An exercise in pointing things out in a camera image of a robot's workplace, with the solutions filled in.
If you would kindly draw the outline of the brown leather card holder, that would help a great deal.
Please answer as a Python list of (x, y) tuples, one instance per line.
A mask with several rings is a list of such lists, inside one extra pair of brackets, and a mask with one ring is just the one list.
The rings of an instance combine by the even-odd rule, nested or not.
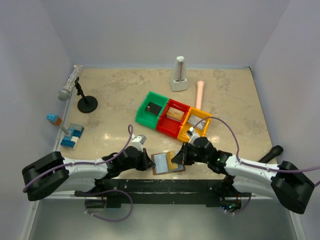
[(183, 170), (169, 172), (167, 164), (167, 152), (152, 154), (151, 160), (155, 163), (155, 167), (152, 168), (152, 174), (154, 176), (184, 172), (186, 170), (185, 166), (183, 165)]

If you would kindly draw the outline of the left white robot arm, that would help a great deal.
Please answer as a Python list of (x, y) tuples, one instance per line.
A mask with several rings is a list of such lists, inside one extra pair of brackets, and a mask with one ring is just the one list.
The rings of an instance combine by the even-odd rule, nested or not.
[(113, 179), (120, 173), (135, 169), (146, 171), (155, 166), (145, 148), (128, 146), (95, 160), (77, 160), (54, 151), (22, 170), (23, 193), (29, 201), (42, 200), (52, 193), (92, 191), (99, 181)]

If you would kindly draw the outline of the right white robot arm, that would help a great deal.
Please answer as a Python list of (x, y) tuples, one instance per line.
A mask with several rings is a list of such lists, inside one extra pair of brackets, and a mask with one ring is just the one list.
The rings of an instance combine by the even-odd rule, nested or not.
[(191, 166), (204, 163), (214, 173), (232, 177), (231, 186), (239, 193), (257, 194), (279, 201), (286, 209), (304, 214), (315, 184), (294, 164), (254, 162), (217, 150), (206, 137), (182, 144), (171, 162)]

